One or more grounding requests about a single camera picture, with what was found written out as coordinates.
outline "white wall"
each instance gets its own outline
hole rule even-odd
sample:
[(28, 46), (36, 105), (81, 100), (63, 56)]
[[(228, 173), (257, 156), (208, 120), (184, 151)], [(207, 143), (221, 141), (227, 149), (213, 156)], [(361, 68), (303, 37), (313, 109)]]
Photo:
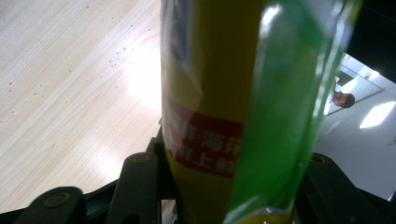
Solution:
[(332, 158), (356, 187), (387, 199), (396, 189), (396, 108), (382, 124), (359, 127), (374, 106), (396, 101), (396, 86), (384, 77), (372, 82), (383, 90), (326, 117), (315, 151)]

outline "green plastic wrapper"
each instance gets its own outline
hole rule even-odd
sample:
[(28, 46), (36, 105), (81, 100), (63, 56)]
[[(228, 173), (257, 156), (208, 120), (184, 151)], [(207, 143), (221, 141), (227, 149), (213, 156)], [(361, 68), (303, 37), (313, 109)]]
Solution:
[(295, 193), (360, 6), (354, 0), (267, 2), (224, 223), (291, 223)]

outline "red label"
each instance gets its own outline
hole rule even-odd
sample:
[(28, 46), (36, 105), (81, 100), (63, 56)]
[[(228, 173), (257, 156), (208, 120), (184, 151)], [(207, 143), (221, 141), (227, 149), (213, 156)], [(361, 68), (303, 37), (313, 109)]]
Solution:
[(243, 124), (196, 113), (163, 98), (163, 139), (173, 158), (196, 170), (232, 177)]

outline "person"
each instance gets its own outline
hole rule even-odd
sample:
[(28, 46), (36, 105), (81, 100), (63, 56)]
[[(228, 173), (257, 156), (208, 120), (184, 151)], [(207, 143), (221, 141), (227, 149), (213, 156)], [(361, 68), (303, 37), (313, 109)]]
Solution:
[(355, 96), (352, 93), (343, 93), (341, 91), (335, 91), (332, 94), (332, 102), (336, 106), (343, 108), (350, 108), (355, 104)]

